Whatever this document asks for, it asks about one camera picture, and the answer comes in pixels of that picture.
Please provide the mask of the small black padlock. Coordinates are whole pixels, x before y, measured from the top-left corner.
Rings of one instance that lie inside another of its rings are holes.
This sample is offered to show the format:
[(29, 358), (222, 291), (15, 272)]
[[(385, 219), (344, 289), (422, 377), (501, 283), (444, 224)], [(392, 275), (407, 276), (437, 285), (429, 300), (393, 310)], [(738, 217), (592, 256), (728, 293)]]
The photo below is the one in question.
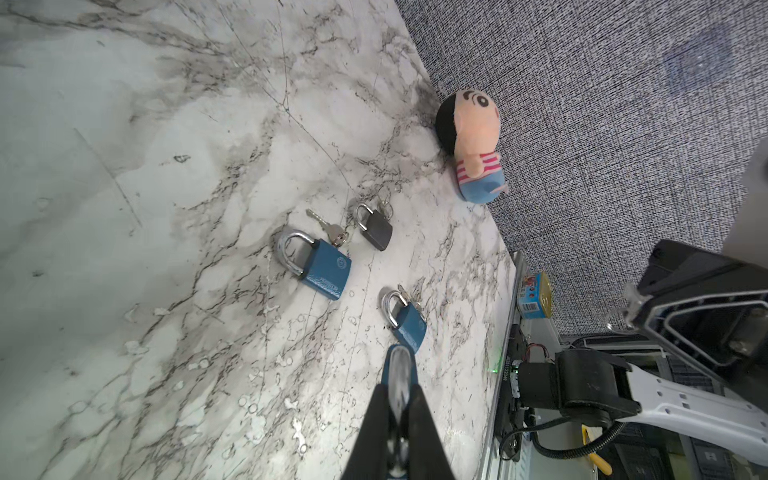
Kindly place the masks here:
[(354, 218), (363, 237), (379, 251), (385, 251), (393, 233), (393, 226), (388, 218), (366, 203), (359, 203), (355, 207)]

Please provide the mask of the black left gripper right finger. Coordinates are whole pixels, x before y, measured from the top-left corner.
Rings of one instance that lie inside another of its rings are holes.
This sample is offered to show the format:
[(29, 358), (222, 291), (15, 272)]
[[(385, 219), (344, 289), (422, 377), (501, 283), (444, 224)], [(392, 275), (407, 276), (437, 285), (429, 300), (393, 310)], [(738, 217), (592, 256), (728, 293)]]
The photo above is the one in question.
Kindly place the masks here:
[(455, 478), (420, 385), (413, 385), (407, 411), (410, 480)]

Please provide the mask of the blue padlock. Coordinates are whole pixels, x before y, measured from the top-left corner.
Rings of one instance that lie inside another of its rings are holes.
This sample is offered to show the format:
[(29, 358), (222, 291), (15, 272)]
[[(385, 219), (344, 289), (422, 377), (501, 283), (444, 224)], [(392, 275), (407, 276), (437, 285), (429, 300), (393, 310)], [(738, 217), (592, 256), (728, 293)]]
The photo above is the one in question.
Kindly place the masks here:
[[(312, 209), (307, 209), (306, 214), (321, 225), (328, 240), (314, 238), (299, 229), (288, 228), (283, 230), (276, 240), (276, 257), (299, 281), (329, 300), (339, 300), (352, 266), (352, 260), (339, 250), (348, 239), (348, 232), (338, 224), (326, 222)], [(303, 265), (296, 264), (287, 252), (290, 242), (294, 239), (301, 240), (310, 247)]]
[(379, 308), (397, 341), (417, 353), (427, 333), (420, 304), (399, 285), (383, 295)]
[(408, 412), (411, 388), (418, 383), (415, 355), (405, 345), (392, 345), (386, 354), (382, 384), (389, 405), (387, 478), (407, 479), (409, 465)]

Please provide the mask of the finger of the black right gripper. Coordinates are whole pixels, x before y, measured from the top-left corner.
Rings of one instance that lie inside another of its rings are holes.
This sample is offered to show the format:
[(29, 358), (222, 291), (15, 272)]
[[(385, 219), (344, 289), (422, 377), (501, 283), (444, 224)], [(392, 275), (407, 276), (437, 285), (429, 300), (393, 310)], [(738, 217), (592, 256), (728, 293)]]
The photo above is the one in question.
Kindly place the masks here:
[(766, 410), (765, 267), (661, 240), (624, 297), (630, 328)]

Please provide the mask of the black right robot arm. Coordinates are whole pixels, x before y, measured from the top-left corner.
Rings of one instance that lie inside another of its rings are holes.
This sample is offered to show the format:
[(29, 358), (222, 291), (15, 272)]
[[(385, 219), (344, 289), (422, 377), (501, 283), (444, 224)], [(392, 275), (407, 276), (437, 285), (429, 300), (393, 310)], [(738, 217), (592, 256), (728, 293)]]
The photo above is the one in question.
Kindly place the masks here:
[(512, 363), (505, 383), (520, 410), (554, 410), (559, 423), (599, 427), (578, 458), (610, 443), (629, 423), (696, 438), (763, 465), (767, 461), (767, 269), (672, 240), (654, 247), (626, 294), (626, 322), (726, 389), (719, 396), (653, 375), (588, 348), (551, 361)]

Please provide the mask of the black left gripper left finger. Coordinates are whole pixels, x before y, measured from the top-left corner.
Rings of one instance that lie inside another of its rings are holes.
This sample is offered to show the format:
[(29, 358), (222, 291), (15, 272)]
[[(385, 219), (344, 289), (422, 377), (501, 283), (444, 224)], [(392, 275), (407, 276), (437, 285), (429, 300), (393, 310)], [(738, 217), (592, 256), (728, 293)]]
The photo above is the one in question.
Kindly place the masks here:
[(373, 390), (357, 439), (341, 476), (343, 480), (387, 478), (390, 413), (388, 386), (379, 384)]

